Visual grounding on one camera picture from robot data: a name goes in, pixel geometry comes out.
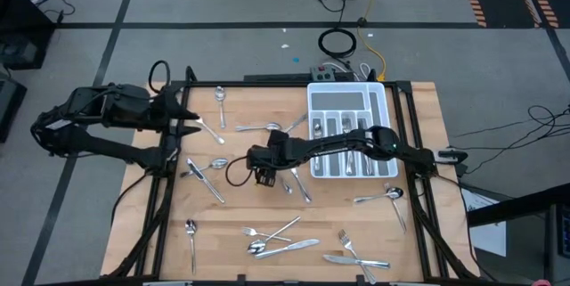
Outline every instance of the spoon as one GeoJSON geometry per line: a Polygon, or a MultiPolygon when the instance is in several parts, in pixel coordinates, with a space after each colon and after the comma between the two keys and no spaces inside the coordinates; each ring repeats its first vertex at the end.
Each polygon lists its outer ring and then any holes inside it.
{"type": "Polygon", "coordinates": [[[193,220],[186,220],[186,233],[190,236],[190,252],[192,256],[192,274],[196,274],[196,250],[194,249],[194,234],[196,233],[196,223],[193,220]]]}
{"type": "Polygon", "coordinates": [[[220,144],[224,144],[225,140],[219,136],[216,132],[214,132],[214,130],[212,130],[212,128],[208,127],[208,125],[204,122],[204,119],[202,119],[202,117],[197,118],[196,120],[194,120],[194,122],[201,124],[204,129],[206,129],[213,137],[214,139],[216,139],[216,141],[220,144]]]}
{"type": "Polygon", "coordinates": [[[283,185],[283,189],[285,189],[285,192],[287,194],[293,193],[293,188],[291,188],[291,186],[289,186],[287,182],[285,182],[285,178],[283,177],[281,177],[281,184],[283,185]]]}
{"type": "Polygon", "coordinates": [[[281,125],[276,122],[270,122],[265,126],[237,126],[235,131],[247,131],[247,130],[262,130],[266,129],[268,131],[281,130],[281,125]]]}
{"type": "Polygon", "coordinates": [[[384,187],[386,188],[386,194],[389,194],[388,197],[392,201],[392,206],[394,206],[394,211],[398,216],[398,220],[400,221],[400,226],[402,227],[403,233],[406,233],[406,223],[403,221],[402,213],[400,212],[398,205],[395,203],[395,200],[403,196],[403,190],[398,187],[390,187],[390,184],[388,183],[384,184],[384,187]]]}
{"type": "Polygon", "coordinates": [[[216,88],[216,100],[218,102],[220,102],[220,120],[221,120],[221,125],[220,127],[222,129],[225,129],[225,116],[224,116],[224,99],[225,99],[225,90],[221,87],[218,86],[216,88]]]}
{"type": "Polygon", "coordinates": [[[383,198],[383,197],[388,197],[390,199],[398,199],[398,198],[400,198],[400,196],[403,195],[403,192],[400,194],[396,190],[394,190],[393,192],[388,192],[388,193],[384,193],[384,194],[380,194],[380,195],[374,195],[374,196],[368,196],[368,197],[355,197],[353,199],[353,202],[356,204],[360,204],[360,203],[363,203],[363,202],[368,201],[368,200],[375,200],[375,199],[383,198]]]}
{"type": "MultiPolygon", "coordinates": [[[[203,170],[206,170],[208,168],[221,169],[221,168],[224,168],[227,164],[228,164],[228,159],[216,158],[216,159],[212,160],[209,165],[207,165],[206,167],[198,168],[198,170],[203,171],[203,170]]],[[[193,171],[184,171],[180,174],[180,177],[184,178],[186,176],[192,176],[192,175],[194,175],[193,171]]]]}
{"type": "Polygon", "coordinates": [[[301,216],[297,216],[295,217],[295,219],[291,220],[288,224],[286,224],[285,226],[283,226],[283,228],[281,228],[280,230],[278,230],[277,232],[273,233],[271,236],[265,238],[264,241],[262,240],[256,240],[256,241],[252,241],[249,246],[248,246],[248,253],[249,254],[258,254],[262,251],[265,250],[265,245],[267,245],[267,242],[275,237],[276,235],[278,235],[279,233],[282,233],[284,230],[286,230],[287,228],[291,227],[293,224],[295,224],[297,221],[299,221],[301,219],[301,216]]]}

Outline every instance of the wooden table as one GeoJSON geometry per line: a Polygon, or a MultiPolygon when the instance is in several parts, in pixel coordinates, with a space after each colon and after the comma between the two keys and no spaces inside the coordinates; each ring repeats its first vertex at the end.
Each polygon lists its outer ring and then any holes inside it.
{"type": "MultiPolygon", "coordinates": [[[[233,129],[237,125],[263,125],[274,121],[286,126],[307,110],[306,89],[303,87],[228,87],[226,92],[224,107],[228,127],[222,130],[219,127],[219,110],[214,100],[214,89],[191,90],[189,110],[199,113],[225,139],[225,144],[217,144],[206,131],[186,136],[179,158],[179,172],[187,170],[187,156],[191,156],[199,165],[207,165],[214,158],[225,157],[232,160],[244,156],[252,144],[266,145],[267,132],[236,133],[233,129]]],[[[425,147],[446,147],[447,134],[435,85],[413,83],[413,92],[425,147]]],[[[405,107],[405,98],[403,95],[401,97],[405,107]]],[[[389,90],[387,98],[391,125],[396,129],[394,105],[389,90]]],[[[404,117],[410,134],[411,126],[406,109],[404,117]]],[[[307,138],[306,123],[295,128],[291,135],[307,138]]],[[[144,131],[135,133],[133,145],[147,147],[157,145],[158,142],[159,135],[144,131]]],[[[304,202],[288,171],[280,172],[280,176],[295,190],[292,195],[287,195],[279,184],[273,188],[257,186],[255,179],[240,188],[234,188],[226,183],[224,171],[207,170],[205,175],[224,196],[225,205],[220,204],[196,177],[177,178],[160,279],[235,281],[238,274],[245,274],[249,281],[353,282],[357,274],[362,274],[359,266],[335,265],[322,258],[323,254],[350,256],[337,237],[338,231],[345,229],[360,257],[384,260],[392,265],[389,270],[371,269],[379,281],[422,281],[403,163],[398,163],[398,177],[385,180],[315,179],[310,176],[308,165],[307,163],[301,166],[299,174],[313,196],[311,204],[304,202]],[[403,234],[389,200],[369,201],[362,205],[354,205],[352,202],[354,196],[383,192],[384,182],[404,189],[404,196],[397,202],[406,218],[406,234],[403,234]],[[295,216],[301,216],[301,221],[288,229],[283,236],[294,241],[316,238],[321,240],[319,245],[262,260],[254,259],[246,252],[248,244],[254,238],[243,235],[242,226],[271,233],[295,216]],[[184,230],[187,218],[194,219],[198,226],[195,276],[191,274],[190,241],[184,230]]],[[[443,176],[455,178],[453,167],[440,166],[439,171],[443,176]]],[[[137,166],[127,166],[122,189],[127,188],[142,173],[137,166]]],[[[241,161],[230,171],[234,182],[243,180],[247,174],[245,163],[241,161]]],[[[140,237],[150,185],[150,179],[143,181],[121,201],[111,229],[102,274],[116,268],[140,237]]],[[[432,179],[432,186],[444,239],[465,266],[478,274],[478,269],[469,255],[466,218],[458,188],[440,179],[432,179]]],[[[155,244],[156,238],[149,246],[146,273],[151,271],[155,244]]],[[[283,244],[272,241],[269,245],[268,248],[273,249],[283,244]]],[[[427,245],[432,272],[437,275],[435,252],[429,237],[427,245]]]]}

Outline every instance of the silver fork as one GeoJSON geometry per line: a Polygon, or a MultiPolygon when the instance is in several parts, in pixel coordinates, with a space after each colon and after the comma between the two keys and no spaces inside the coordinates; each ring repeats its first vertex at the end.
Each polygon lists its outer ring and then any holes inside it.
{"type": "MultiPolygon", "coordinates": [[[[354,259],[361,260],[360,258],[358,258],[358,255],[356,255],[356,252],[354,252],[353,244],[348,239],[348,235],[346,235],[346,232],[344,229],[342,229],[342,230],[340,230],[340,232],[338,232],[338,238],[340,239],[340,243],[342,243],[342,245],[345,247],[345,249],[348,249],[348,250],[350,250],[351,253],[353,253],[354,259]]],[[[366,266],[364,266],[363,264],[358,264],[358,265],[360,265],[360,268],[362,268],[362,271],[364,272],[364,275],[366,276],[366,279],[368,280],[368,282],[372,285],[375,284],[376,283],[376,277],[374,277],[374,275],[371,273],[371,271],[368,270],[368,268],[366,268],[366,266]]]]}
{"type": "MultiPolygon", "coordinates": [[[[270,235],[266,234],[266,233],[258,233],[255,229],[253,228],[249,228],[249,227],[243,227],[241,228],[241,232],[247,236],[256,236],[256,235],[260,235],[260,236],[264,236],[264,237],[269,237],[270,235]]],[[[284,238],[284,237],[279,237],[279,236],[275,236],[273,237],[274,239],[280,240],[280,241],[287,241],[287,242],[291,242],[291,239],[289,238],[284,238]]]]}

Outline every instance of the yellow cable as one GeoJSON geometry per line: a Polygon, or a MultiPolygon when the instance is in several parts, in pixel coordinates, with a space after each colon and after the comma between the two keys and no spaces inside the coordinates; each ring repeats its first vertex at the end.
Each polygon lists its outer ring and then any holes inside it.
{"type": "MultiPolygon", "coordinates": [[[[370,0],[368,2],[368,8],[366,8],[366,13],[364,14],[364,19],[368,18],[368,13],[371,10],[372,4],[374,3],[374,0],[370,0]]],[[[378,81],[384,81],[386,79],[386,59],[384,59],[384,56],[382,56],[382,54],[380,54],[380,52],[374,50],[371,46],[369,46],[366,41],[364,40],[364,38],[362,37],[361,33],[360,33],[360,27],[358,27],[356,29],[356,32],[358,33],[358,37],[360,38],[360,40],[364,43],[364,45],[366,45],[366,48],[371,51],[372,53],[376,54],[380,60],[382,61],[382,72],[380,72],[380,74],[377,77],[378,81]]]]}

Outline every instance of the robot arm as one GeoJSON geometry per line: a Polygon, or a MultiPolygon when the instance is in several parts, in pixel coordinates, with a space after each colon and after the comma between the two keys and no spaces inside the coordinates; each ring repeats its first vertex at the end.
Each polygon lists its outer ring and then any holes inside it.
{"type": "MultiPolygon", "coordinates": [[[[170,131],[172,118],[197,119],[176,100],[178,89],[165,86],[151,97],[146,89],[132,85],[80,87],[62,105],[40,114],[30,131],[37,143],[52,155],[68,157],[82,151],[134,162],[144,169],[164,167],[175,147],[168,144],[146,149],[93,137],[86,126],[123,127],[170,131]]],[[[199,131],[185,127],[182,135],[199,131]]]]}
{"type": "Polygon", "coordinates": [[[435,173],[436,162],[458,162],[440,157],[439,153],[435,156],[429,149],[412,148],[401,142],[394,130],[375,126],[308,141],[289,138],[287,134],[273,130],[267,147],[254,145],[248,150],[247,168],[255,171],[258,184],[273,186],[277,170],[294,168],[312,157],[342,151],[359,151],[374,160],[398,158],[414,165],[421,174],[435,173]]]}

